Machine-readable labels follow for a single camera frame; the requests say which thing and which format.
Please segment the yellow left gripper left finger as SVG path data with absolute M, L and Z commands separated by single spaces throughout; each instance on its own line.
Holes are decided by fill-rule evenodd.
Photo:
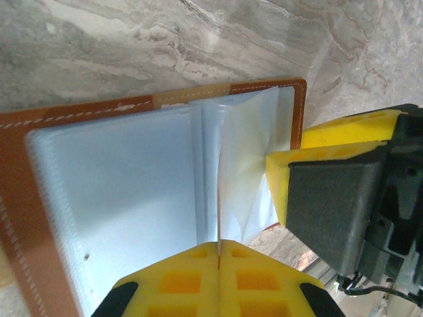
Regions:
M 207 242 L 116 282 L 94 317 L 218 317 L 217 244 Z

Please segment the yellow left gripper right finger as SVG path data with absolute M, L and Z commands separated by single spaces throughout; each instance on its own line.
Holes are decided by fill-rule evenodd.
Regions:
M 344 317 L 314 277 L 232 240 L 221 241 L 219 317 Z

